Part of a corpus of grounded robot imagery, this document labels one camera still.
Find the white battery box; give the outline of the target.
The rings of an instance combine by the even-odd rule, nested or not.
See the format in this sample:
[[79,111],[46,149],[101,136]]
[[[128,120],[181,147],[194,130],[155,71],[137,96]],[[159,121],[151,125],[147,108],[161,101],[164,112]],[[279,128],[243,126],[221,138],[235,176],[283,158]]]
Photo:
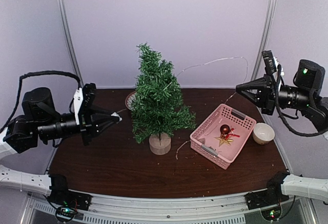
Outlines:
[[111,116],[112,116],[114,119],[117,119],[117,122],[122,121],[122,117],[121,117],[118,113],[116,113],[116,112],[113,112],[113,113],[111,114]]

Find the small green christmas tree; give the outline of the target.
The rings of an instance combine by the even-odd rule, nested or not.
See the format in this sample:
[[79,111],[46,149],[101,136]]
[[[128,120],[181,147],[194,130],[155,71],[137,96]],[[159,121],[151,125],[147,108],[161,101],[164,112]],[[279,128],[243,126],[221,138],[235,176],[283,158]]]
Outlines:
[[174,65],[147,43],[137,48],[140,74],[132,102],[132,132],[137,143],[148,140],[153,154],[165,155],[175,131],[196,127],[196,115],[183,102]]

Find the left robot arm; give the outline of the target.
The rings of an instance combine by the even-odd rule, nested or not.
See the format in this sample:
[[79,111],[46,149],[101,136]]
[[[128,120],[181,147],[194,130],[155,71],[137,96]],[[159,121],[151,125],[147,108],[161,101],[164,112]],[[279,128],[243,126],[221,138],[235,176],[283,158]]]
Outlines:
[[[73,96],[74,111],[64,114],[55,110],[49,88],[25,93],[23,115],[10,120],[1,132],[1,158],[36,148],[38,141],[47,144],[77,134],[85,146],[89,145],[93,138],[122,120],[117,112],[93,105],[95,91],[94,83],[79,87]],[[63,206],[74,200],[66,178],[58,174],[30,174],[1,166],[1,186],[54,196]]]

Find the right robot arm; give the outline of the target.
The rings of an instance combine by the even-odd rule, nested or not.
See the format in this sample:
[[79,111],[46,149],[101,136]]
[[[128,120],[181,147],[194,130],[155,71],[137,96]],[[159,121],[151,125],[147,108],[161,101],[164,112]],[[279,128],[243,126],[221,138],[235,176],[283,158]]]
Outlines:
[[178,198],[263,188],[282,169],[282,160],[274,146],[255,145],[255,127],[260,124],[255,107],[264,114],[272,114],[275,106],[299,110],[322,130],[327,125],[327,100],[319,96],[323,77],[322,67],[301,60],[294,85],[283,85],[278,94],[268,74],[238,85],[242,98],[236,105],[254,120],[224,105],[210,111],[200,103],[210,92],[189,90],[187,99],[203,111],[199,125],[187,106],[173,108],[182,98],[180,91],[162,101],[148,92],[138,99],[132,118],[101,139],[97,192]]

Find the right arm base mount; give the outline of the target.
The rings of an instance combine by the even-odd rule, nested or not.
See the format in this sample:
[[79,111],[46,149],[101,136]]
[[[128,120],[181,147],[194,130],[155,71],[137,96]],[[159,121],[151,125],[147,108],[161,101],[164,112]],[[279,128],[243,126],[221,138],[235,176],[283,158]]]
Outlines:
[[281,185],[287,176],[288,172],[278,172],[267,182],[266,189],[247,193],[244,198],[248,209],[261,209],[263,219],[269,222],[284,218],[282,203],[290,197],[282,193]]

